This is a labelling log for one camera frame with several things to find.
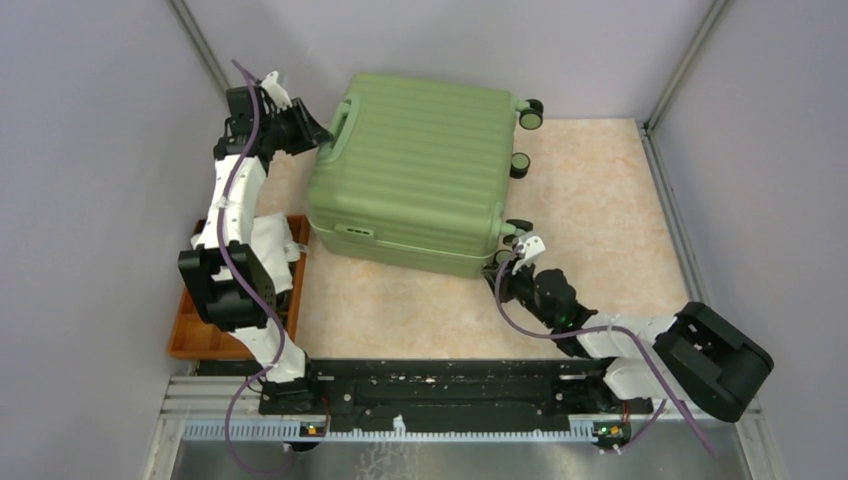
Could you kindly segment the green suitcase blue lining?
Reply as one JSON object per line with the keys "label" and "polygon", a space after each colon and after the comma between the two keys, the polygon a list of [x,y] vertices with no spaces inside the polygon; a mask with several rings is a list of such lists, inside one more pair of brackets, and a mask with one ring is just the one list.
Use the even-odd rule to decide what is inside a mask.
{"label": "green suitcase blue lining", "polygon": [[335,255],[478,277],[533,227],[506,199],[531,164],[515,132],[543,121],[541,101],[506,90],[356,74],[305,191],[310,226]]}

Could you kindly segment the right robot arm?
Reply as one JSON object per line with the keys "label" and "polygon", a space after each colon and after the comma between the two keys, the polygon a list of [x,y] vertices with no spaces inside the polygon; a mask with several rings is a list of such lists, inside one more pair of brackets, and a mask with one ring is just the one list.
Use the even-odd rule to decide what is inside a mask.
{"label": "right robot arm", "polygon": [[699,301],[667,316],[607,314],[582,305],[560,269],[492,262],[483,277],[497,308],[516,301],[544,326],[540,338],[559,351],[608,360],[586,385],[589,404],[600,412],[625,400],[658,398],[733,423],[775,367],[763,347]]}

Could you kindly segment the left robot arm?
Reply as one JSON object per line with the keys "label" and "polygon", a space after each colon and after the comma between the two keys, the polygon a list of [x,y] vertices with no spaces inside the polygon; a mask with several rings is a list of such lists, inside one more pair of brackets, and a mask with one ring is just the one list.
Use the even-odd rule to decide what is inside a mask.
{"label": "left robot arm", "polygon": [[242,343],[261,369],[264,412],[308,413],[321,393],[307,354],[276,312],[272,278],[250,245],[255,208],[274,155],[331,140],[298,98],[270,81],[226,93],[229,116],[213,148],[215,186],[207,223],[178,269],[201,320]]}

